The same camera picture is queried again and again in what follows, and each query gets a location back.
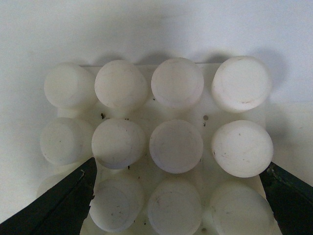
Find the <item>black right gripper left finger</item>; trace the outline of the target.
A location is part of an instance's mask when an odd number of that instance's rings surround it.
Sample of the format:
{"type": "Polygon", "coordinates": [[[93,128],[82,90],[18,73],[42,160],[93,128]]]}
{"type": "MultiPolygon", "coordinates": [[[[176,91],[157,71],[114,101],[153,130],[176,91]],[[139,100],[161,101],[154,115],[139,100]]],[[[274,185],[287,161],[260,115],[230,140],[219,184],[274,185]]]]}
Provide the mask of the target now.
{"type": "Polygon", "coordinates": [[[78,235],[94,198],[97,175],[90,158],[0,225],[2,235],[78,235]]]}

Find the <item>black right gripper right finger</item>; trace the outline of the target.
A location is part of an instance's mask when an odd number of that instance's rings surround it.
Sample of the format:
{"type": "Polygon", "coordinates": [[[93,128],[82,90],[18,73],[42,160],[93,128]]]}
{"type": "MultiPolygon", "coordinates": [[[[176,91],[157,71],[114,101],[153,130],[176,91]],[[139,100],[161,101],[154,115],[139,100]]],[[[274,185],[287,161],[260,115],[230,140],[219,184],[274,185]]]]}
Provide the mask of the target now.
{"type": "Polygon", "coordinates": [[[273,162],[259,177],[281,233],[311,235],[313,187],[273,162]]]}

